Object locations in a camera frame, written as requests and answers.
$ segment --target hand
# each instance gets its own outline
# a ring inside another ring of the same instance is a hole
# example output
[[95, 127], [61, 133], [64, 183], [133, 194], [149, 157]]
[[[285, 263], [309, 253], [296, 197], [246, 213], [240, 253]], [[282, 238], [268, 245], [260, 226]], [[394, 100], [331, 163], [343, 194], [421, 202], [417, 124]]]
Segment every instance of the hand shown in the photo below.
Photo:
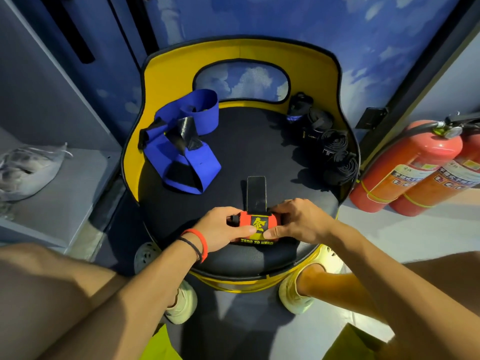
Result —
[[283, 225], [265, 231], [265, 239], [290, 236], [310, 244], [328, 244], [331, 229], [336, 223], [334, 218], [308, 199], [287, 199], [271, 211], [283, 214]]
[[[193, 227], [205, 237], [209, 253], [220, 250], [234, 239], [245, 238], [257, 232], [257, 229], [253, 226], [231, 227], [227, 225], [227, 217], [237, 215], [240, 211], [235, 207], [215, 207], [208, 211]], [[183, 237], [197, 245], [200, 252], [202, 251], [202, 244], [198, 238], [195, 240], [196, 236], [194, 234], [187, 233]]]

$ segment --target black handle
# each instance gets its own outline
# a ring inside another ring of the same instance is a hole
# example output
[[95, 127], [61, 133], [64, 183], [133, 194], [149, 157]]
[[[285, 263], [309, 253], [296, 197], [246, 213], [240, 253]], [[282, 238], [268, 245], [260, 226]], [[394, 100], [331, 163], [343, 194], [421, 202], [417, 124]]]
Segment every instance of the black handle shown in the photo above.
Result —
[[145, 52], [149, 56], [150, 54], [156, 53], [160, 50], [159, 44], [157, 43], [157, 38], [148, 18], [147, 9], [143, 0], [126, 0], [128, 9], [133, 18], [133, 22], [138, 30], [138, 35], [140, 35], [141, 42], [145, 48]]
[[57, 24], [65, 39], [83, 64], [92, 63], [95, 57], [78, 31], [75, 23], [60, 0], [40, 0]]

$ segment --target fire extinguisher label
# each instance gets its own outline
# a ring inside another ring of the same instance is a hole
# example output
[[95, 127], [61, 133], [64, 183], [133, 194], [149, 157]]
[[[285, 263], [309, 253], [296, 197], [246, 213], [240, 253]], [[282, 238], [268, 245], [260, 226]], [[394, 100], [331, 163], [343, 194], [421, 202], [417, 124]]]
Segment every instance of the fire extinguisher label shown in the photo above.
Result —
[[452, 160], [442, 166], [433, 179], [447, 188], [463, 190], [480, 183], [480, 172], [474, 172]]
[[367, 194], [367, 197], [374, 202], [390, 203], [410, 187], [434, 173], [436, 169], [438, 169], [437, 165], [431, 165], [429, 170], [422, 170], [413, 167], [412, 164], [399, 164]]

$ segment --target plastic bag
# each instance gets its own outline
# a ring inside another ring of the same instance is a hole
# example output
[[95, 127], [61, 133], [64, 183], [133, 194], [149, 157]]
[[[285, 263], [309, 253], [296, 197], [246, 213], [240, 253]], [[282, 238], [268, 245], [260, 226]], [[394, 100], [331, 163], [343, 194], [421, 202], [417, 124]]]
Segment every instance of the plastic bag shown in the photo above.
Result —
[[63, 163], [67, 143], [60, 147], [26, 146], [0, 157], [0, 201], [18, 201], [45, 187]]

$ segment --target yellow chinese character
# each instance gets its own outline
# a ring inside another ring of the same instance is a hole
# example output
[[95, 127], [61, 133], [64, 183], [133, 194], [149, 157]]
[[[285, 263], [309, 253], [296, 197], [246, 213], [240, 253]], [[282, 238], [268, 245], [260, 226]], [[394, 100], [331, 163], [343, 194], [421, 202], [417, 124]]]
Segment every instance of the yellow chinese character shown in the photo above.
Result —
[[264, 229], [262, 229], [262, 226], [265, 225], [266, 223], [267, 223], [267, 221], [261, 221], [261, 219], [259, 217], [257, 217], [257, 218], [255, 218], [255, 221], [253, 222], [252, 226], [255, 226], [257, 231], [263, 231]]

